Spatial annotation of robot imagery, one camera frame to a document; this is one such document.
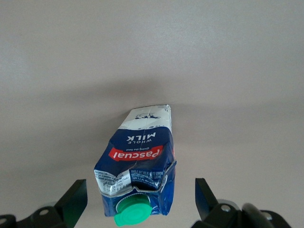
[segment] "pascual logo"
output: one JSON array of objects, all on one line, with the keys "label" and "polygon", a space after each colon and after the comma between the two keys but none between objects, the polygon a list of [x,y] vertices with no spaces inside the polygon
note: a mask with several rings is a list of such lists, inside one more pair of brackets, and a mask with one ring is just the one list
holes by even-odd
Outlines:
[{"label": "pascual logo", "polygon": [[147,135],[136,135],[136,136],[128,136],[127,142],[128,144],[136,144],[136,143],[147,143],[151,142],[151,137],[155,137],[156,132],[153,132],[152,134]]},{"label": "pascual logo", "polygon": [[163,146],[155,146],[147,151],[126,152],[112,148],[109,156],[115,161],[138,161],[138,160],[152,160],[162,153]]}]

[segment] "bottle cap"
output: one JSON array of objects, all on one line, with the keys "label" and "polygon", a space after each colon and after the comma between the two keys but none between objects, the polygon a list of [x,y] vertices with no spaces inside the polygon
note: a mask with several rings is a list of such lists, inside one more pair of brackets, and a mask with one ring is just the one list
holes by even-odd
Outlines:
[{"label": "bottle cap", "polygon": [[135,225],[145,221],[152,212],[148,196],[144,194],[131,195],[117,205],[114,221],[117,226]]}]

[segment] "bolt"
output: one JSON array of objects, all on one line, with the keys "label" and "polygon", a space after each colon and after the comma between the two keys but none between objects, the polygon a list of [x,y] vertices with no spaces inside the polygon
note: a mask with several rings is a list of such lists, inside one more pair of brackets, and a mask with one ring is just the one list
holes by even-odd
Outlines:
[{"label": "bolt", "polygon": [[7,222],[6,218],[0,218],[0,225],[4,224]]},{"label": "bolt", "polygon": [[272,220],[272,216],[268,212],[263,212],[263,215],[266,217],[267,220]]},{"label": "bolt", "polygon": [[228,205],[222,205],[220,208],[225,212],[231,211],[231,208]]}]

